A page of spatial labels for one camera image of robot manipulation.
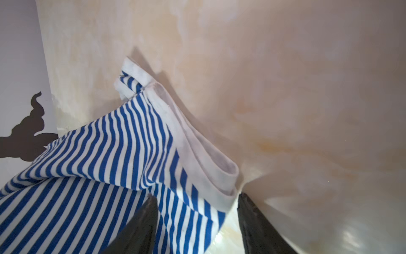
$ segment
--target white surface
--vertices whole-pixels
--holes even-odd
[[[0,1],[0,136],[11,134],[32,110],[30,101],[44,107],[41,132],[56,133],[54,107],[39,28],[37,6],[33,0]],[[30,162],[20,158],[0,158],[0,186],[24,170]]]

